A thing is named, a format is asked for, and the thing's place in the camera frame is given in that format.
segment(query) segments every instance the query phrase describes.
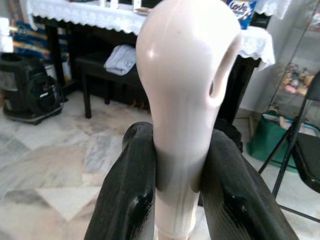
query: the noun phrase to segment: table leg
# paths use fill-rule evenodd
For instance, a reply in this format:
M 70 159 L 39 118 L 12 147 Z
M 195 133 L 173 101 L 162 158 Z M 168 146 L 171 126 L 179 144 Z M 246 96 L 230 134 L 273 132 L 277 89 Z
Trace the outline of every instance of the table leg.
M 45 32 L 48 38 L 48 46 L 52 55 L 52 60 L 54 64 L 57 81 L 61 87 L 64 87 L 66 83 L 65 83 L 64 70 L 62 67 L 58 29 L 54 26 L 45 25 Z
M 232 124 L 238 112 L 242 98 L 246 92 L 251 75 L 260 60 L 237 57 L 229 75 L 225 97 L 220 107 L 218 119 L 225 119 Z
M 91 104 L 90 104 L 90 86 L 87 81 L 87 75 L 83 69 L 81 70 L 81 82 L 82 82 L 85 118 L 90 119 L 92 117 Z

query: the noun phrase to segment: blue packaging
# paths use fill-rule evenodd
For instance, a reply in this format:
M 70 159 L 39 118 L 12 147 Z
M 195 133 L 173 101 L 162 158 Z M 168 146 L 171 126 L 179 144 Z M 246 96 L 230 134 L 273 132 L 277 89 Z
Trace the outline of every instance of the blue packaging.
M 258 0 L 226 0 L 225 2 L 240 22 L 241 29 L 247 29 Z

